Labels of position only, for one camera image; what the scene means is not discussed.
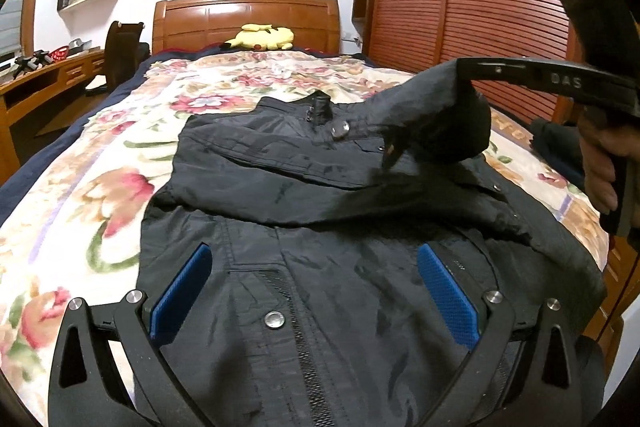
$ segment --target chair backrest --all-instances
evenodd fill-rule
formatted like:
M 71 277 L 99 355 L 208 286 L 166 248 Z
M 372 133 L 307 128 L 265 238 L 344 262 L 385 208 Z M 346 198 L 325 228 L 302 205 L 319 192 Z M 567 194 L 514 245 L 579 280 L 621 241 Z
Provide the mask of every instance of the chair backrest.
M 139 65 L 138 45 L 144 27 L 142 22 L 123 24 L 114 21 L 111 23 L 104 43 L 102 66 L 109 91 L 113 91 L 136 73 Z

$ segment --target blue gripper pad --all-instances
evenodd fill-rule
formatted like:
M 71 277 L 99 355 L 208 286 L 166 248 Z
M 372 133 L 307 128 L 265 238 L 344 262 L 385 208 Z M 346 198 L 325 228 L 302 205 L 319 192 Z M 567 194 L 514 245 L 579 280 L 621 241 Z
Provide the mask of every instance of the blue gripper pad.
M 429 245 L 418 249 L 418 272 L 454 340 L 472 351 L 480 340 L 476 309 Z
M 162 294 L 150 314 L 149 338 L 162 346 L 175 338 L 207 282 L 213 266 L 211 249 L 200 244 Z

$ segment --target snap button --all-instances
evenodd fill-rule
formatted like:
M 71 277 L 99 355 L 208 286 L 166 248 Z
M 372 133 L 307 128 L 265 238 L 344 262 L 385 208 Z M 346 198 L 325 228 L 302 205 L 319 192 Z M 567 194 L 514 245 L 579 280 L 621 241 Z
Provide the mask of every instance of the snap button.
M 269 312 L 264 316 L 264 323 L 271 330 L 277 330 L 284 326 L 284 315 L 280 312 Z
M 344 138 L 345 136 L 347 136 L 347 134 L 349 133 L 349 129 L 350 126 L 349 122 L 347 121 L 335 123 L 331 127 L 331 136 L 333 136 L 335 140 L 339 140 L 340 138 Z

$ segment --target yellow plush toy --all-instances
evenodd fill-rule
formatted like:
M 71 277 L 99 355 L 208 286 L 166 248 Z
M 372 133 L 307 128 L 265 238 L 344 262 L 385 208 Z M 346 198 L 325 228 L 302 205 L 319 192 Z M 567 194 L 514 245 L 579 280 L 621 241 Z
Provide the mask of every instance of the yellow plush toy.
M 242 31 L 220 47 L 222 49 L 242 46 L 251 50 L 290 50 L 293 47 L 293 32 L 289 28 L 274 29 L 271 24 L 245 24 Z

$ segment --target wooden headboard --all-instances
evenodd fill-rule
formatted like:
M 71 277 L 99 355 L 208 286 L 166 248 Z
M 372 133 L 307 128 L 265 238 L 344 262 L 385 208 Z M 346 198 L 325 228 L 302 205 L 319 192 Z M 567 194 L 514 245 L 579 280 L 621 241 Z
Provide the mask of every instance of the wooden headboard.
M 156 3 L 153 53 L 198 51 L 235 37 L 249 23 L 290 28 L 299 48 L 340 52 L 337 0 L 172 0 Z

